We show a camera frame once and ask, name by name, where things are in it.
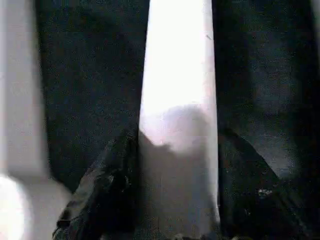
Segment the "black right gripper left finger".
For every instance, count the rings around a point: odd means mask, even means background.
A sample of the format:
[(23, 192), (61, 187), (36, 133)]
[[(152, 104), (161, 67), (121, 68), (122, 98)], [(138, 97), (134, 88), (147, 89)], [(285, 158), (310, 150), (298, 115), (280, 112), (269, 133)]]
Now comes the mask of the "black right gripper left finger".
[(87, 169), (62, 211), (54, 240), (100, 240), (135, 228), (138, 133), (124, 130)]

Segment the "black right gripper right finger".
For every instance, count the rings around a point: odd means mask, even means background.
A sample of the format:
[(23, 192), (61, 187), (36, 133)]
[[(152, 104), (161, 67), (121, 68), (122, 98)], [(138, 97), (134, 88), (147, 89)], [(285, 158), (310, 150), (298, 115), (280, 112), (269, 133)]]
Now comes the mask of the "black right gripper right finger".
[(231, 129), (218, 134), (219, 214), (224, 232), (252, 240), (306, 240), (304, 203)]

